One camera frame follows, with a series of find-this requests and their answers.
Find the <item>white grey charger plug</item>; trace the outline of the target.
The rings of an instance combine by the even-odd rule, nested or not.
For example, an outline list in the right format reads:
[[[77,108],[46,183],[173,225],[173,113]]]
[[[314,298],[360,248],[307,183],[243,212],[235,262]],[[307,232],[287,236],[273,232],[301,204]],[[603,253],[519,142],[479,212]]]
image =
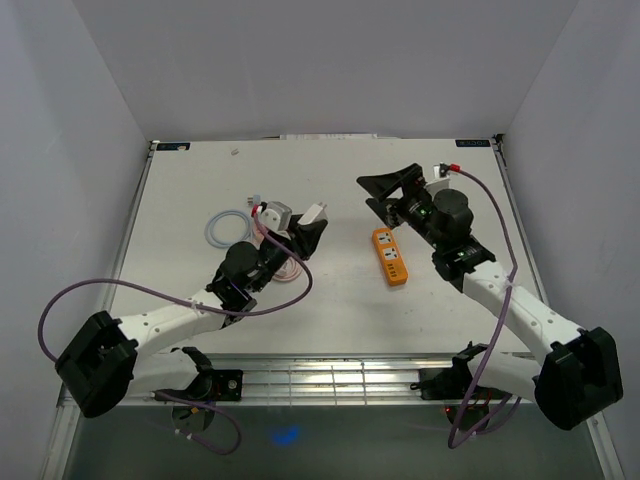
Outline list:
[[[327,205],[323,202],[312,204],[298,220],[299,225],[310,225],[317,221],[327,220]]]

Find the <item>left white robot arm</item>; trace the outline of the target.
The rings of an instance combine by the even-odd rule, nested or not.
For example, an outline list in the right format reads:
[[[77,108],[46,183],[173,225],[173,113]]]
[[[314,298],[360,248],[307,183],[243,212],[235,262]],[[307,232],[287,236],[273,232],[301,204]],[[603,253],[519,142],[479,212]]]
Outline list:
[[[187,299],[164,295],[167,306],[114,318],[91,315],[55,361],[55,370],[87,418],[99,417],[126,396],[169,394],[179,401],[215,401],[219,377],[208,357],[186,340],[261,315],[254,293],[293,259],[304,265],[315,252],[327,220],[269,230],[260,245],[237,242],[209,284]]]

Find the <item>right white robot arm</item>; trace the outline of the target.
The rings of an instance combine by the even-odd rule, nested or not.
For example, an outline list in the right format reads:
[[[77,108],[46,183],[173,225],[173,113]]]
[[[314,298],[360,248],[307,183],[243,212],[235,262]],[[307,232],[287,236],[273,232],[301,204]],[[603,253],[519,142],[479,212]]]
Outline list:
[[[497,318],[489,343],[469,343],[450,367],[421,375],[412,387],[428,398],[463,402],[480,391],[501,391],[571,430],[622,399],[616,342],[605,329],[585,329],[515,284],[517,269],[505,269],[473,236],[469,200],[448,185],[449,173],[461,171],[441,164],[437,180],[427,182],[412,164],[357,179],[387,228],[410,226],[432,247],[440,277]]]

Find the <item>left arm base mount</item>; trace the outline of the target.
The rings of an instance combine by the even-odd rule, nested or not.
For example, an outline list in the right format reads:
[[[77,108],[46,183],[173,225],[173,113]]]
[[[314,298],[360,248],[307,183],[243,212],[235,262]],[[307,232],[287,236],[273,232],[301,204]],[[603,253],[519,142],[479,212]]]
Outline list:
[[[200,372],[183,389],[160,389],[163,394],[194,402],[240,401],[244,371],[240,369],[209,369]]]

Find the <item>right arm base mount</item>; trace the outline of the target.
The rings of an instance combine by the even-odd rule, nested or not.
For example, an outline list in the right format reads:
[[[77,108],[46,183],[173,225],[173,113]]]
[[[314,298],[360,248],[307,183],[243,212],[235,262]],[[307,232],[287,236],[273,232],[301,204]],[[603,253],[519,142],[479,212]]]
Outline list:
[[[462,400],[473,379],[472,373],[467,367],[469,361],[479,357],[488,349],[487,344],[473,344],[469,342],[467,347],[458,352],[452,358],[452,365],[443,369],[423,368],[418,370],[418,381],[410,384],[412,391],[419,391],[422,400]],[[515,360],[527,360],[500,353],[503,360],[508,360],[507,366],[516,366]],[[499,374],[499,379],[506,379],[506,366],[498,368],[497,359],[493,356],[487,364],[486,369],[493,365],[494,370],[503,371]],[[508,396],[506,391],[499,390],[491,386],[481,386],[479,383],[471,395],[471,406],[479,405],[484,400],[483,405],[488,405],[493,400],[502,400]]]

